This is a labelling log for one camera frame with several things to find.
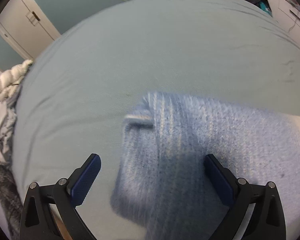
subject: fitted sheet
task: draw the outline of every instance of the fitted sheet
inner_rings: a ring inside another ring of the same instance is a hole
[[[101,171],[79,214],[97,239],[142,239],[110,196],[124,115],[148,91],[190,93],[300,115],[300,49],[243,0],[132,0],[82,21],[50,45],[17,102],[13,174],[54,184],[90,153]],[[287,225],[292,239],[295,225]]]

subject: blue gripper pad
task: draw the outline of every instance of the blue gripper pad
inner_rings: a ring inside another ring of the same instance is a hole
[[[71,174],[67,192],[71,196],[71,203],[74,207],[83,203],[100,169],[100,156],[92,153],[85,163]]]
[[[212,182],[223,205],[232,207],[234,204],[234,190],[223,175],[223,172],[227,169],[225,169],[212,154],[206,155],[204,167],[205,173]]]

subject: bed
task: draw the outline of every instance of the bed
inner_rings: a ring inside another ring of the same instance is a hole
[[[77,210],[97,239],[142,239],[110,196],[122,120],[148,91],[190,93],[300,115],[300,49],[242,0],[132,0],[82,21],[37,58],[17,101],[13,176],[54,184],[97,153],[102,169]],[[300,228],[287,225],[288,239]]]

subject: blue sweater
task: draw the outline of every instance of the blue sweater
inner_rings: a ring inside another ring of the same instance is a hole
[[[249,183],[274,181],[287,231],[294,230],[300,218],[294,124],[282,114],[189,95],[149,93],[126,115],[112,208],[146,227],[146,239],[208,239],[228,210],[204,174],[210,153]]]

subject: metal screw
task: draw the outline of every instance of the metal screw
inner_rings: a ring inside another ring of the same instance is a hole
[[[269,185],[270,188],[275,188],[275,184],[272,181],[269,182],[268,185]]]
[[[243,179],[243,178],[239,178],[238,179],[238,183],[241,184],[241,185],[244,185],[244,184],[247,183],[247,181],[245,179]]]
[[[30,184],[29,187],[30,187],[30,188],[35,188],[36,186],[37,186],[37,183],[36,183],[36,182],[33,182],[33,183]]]
[[[59,179],[59,181],[58,181],[59,185],[64,185],[64,184],[66,184],[66,182],[67,182],[67,179]]]

